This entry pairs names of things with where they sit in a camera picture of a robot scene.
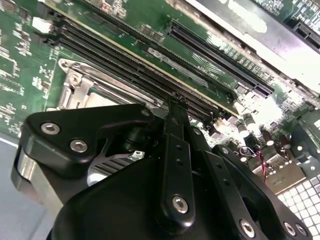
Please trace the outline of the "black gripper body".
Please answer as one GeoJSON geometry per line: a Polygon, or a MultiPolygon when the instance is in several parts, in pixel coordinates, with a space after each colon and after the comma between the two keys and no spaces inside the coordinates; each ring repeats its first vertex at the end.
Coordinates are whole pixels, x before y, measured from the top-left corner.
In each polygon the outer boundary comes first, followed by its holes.
{"type": "Polygon", "coordinates": [[[201,135],[166,138],[160,157],[144,158],[72,197],[51,230],[53,240],[227,240],[234,218],[222,175],[224,145],[201,135]]]}

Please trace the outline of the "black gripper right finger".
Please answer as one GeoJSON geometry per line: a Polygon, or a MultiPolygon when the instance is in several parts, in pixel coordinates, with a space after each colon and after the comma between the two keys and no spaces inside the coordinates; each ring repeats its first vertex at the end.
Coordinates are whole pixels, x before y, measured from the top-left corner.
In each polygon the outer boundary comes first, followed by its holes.
{"type": "Polygon", "coordinates": [[[182,240],[310,240],[306,225],[226,146],[210,148],[190,125],[189,104],[180,101],[181,121],[195,170],[194,225],[182,240]]]}

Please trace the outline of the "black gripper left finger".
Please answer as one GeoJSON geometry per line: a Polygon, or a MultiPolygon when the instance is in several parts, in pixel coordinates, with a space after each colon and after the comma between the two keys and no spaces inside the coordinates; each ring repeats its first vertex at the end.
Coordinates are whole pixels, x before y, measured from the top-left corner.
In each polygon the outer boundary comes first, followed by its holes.
{"type": "Polygon", "coordinates": [[[169,98],[163,117],[137,103],[28,116],[13,167],[17,188],[57,218],[77,194],[139,160],[159,158],[168,137],[186,141],[181,100],[169,98]]]}

